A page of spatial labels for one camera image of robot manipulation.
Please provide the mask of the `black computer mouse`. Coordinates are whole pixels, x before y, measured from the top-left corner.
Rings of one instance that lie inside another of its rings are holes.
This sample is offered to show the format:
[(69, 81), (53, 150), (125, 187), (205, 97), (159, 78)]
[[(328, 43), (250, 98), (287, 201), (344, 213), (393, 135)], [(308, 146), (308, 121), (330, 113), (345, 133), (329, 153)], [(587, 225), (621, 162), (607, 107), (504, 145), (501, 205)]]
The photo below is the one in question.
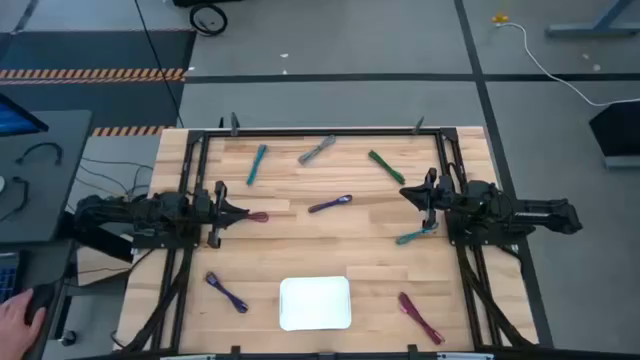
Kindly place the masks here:
[(39, 284), (32, 288), (32, 297), (26, 307), (24, 315), (24, 322), (26, 325), (32, 324), (35, 314), (40, 308), (49, 308), (53, 301), (54, 295), (54, 283)]

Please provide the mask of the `black box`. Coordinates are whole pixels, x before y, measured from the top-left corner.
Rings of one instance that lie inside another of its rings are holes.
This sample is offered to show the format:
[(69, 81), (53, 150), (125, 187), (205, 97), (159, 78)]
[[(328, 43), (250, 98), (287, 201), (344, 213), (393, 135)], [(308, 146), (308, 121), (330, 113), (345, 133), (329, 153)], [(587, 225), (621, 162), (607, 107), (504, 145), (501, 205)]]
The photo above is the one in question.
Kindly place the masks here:
[(609, 169), (640, 169), (640, 102), (613, 104), (589, 122)]

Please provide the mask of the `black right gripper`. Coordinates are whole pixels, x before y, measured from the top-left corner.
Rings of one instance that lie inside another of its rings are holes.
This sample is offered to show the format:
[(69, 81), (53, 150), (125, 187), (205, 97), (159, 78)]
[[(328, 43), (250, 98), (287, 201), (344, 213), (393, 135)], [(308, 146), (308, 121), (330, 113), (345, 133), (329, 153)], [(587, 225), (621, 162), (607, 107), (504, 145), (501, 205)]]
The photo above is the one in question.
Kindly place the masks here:
[(404, 187), (399, 193), (407, 198), (419, 211), (425, 211), (423, 228), (431, 230), (436, 225), (436, 211), (448, 210), (451, 207), (454, 193), (453, 179), (450, 175), (441, 175), (435, 184), (437, 170), (430, 168), (425, 176), (425, 183), (414, 187)]

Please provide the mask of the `blue-grey metal stand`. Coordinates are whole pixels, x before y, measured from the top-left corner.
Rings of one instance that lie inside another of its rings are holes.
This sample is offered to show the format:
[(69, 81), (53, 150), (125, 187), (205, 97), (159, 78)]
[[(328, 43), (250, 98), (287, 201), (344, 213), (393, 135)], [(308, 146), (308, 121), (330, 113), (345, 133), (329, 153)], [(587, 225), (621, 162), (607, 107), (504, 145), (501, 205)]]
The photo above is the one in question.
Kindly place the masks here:
[(640, 23), (623, 23), (614, 26), (616, 19), (635, 1), (616, 0), (592, 23), (550, 25), (545, 29), (545, 35), (550, 38), (635, 36), (640, 33)]

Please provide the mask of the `white plastic tray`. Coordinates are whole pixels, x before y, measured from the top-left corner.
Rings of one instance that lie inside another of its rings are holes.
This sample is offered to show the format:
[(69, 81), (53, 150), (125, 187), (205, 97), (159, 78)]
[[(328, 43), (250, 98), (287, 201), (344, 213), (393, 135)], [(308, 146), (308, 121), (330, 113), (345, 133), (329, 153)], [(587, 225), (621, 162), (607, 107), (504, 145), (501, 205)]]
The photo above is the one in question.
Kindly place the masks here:
[(282, 330), (344, 330), (351, 322), (350, 283), (346, 277), (295, 277), (281, 282)]

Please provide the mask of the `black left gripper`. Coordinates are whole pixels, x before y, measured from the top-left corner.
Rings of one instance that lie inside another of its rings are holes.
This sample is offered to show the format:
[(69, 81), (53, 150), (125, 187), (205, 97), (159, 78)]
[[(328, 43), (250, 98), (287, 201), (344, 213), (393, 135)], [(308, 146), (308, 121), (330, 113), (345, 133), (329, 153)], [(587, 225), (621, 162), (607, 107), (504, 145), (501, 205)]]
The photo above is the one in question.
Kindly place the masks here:
[[(193, 220), (197, 225), (211, 225), (212, 230), (208, 234), (207, 245), (218, 249), (221, 246), (219, 229), (221, 225), (217, 221), (222, 215), (222, 205), (226, 198), (227, 187), (223, 181), (217, 181), (214, 188), (214, 198), (201, 184), (196, 185), (193, 192)], [(249, 217), (249, 209), (236, 207), (225, 201), (224, 228)]]

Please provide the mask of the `black aluminium table frame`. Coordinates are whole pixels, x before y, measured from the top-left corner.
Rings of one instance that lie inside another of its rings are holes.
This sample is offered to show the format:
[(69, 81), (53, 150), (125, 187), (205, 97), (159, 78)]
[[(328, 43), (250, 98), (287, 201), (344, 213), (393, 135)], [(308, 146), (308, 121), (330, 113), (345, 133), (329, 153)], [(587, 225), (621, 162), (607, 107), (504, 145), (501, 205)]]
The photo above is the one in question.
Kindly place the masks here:
[[(457, 161), (475, 180), (496, 178), (484, 131), (460, 127), (448, 140), (436, 129), (343, 128), (336, 143), (307, 164), (298, 157), (325, 137), (322, 128), (251, 129), (237, 137), (215, 132), (207, 147), (186, 130), (160, 139), (151, 185), (173, 190), (181, 180), (212, 189), (223, 181), (236, 206), (264, 211), (265, 223), (241, 221), (221, 233), (218, 249), (200, 244), (191, 258), (188, 290), (167, 312), (159, 344), (183, 354), (339, 360), (355, 356), (469, 351), (504, 344), (482, 305), (468, 305), (457, 250), (447, 230), (399, 246), (421, 216), (389, 175), (408, 185), (430, 168)], [(352, 322), (344, 330), (284, 331), (280, 284), (286, 278), (344, 276)], [(405, 293), (443, 335), (436, 345), (405, 314)]]

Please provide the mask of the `dark keyboard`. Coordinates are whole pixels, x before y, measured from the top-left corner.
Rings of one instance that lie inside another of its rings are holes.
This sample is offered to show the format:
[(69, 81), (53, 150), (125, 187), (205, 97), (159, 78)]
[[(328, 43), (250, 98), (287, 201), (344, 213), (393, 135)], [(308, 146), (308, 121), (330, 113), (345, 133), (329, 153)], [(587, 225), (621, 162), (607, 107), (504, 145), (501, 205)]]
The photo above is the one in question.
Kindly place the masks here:
[(22, 260), (20, 252), (0, 253), (0, 304), (19, 292)]

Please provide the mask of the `blue lit monitor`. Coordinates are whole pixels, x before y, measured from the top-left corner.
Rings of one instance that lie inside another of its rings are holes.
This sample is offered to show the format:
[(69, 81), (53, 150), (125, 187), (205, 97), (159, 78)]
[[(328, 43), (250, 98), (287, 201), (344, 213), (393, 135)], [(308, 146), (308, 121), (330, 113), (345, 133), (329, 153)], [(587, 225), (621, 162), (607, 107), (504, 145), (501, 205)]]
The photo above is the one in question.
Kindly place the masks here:
[(0, 137), (47, 132), (49, 126), (0, 93)]

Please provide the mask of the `person's hand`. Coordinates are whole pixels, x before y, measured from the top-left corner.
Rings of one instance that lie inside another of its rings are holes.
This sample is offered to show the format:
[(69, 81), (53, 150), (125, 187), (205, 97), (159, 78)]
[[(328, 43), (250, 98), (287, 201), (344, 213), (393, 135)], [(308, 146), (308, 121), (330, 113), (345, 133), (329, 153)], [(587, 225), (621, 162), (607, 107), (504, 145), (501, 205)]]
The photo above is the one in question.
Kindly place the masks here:
[(39, 308), (30, 325), (24, 321), (33, 293), (28, 289), (0, 305), (0, 360), (22, 360), (39, 336), (46, 309)]

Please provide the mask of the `grey side desk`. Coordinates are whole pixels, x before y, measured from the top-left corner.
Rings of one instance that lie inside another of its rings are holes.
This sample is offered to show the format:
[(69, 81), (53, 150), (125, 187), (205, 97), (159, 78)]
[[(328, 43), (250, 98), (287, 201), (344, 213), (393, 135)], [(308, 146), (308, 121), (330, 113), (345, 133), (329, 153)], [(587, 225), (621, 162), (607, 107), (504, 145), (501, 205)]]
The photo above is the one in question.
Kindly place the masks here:
[(36, 116), (47, 132), (0, 138), (0, 244), (54, 239), (92, 129), (88, 110)]

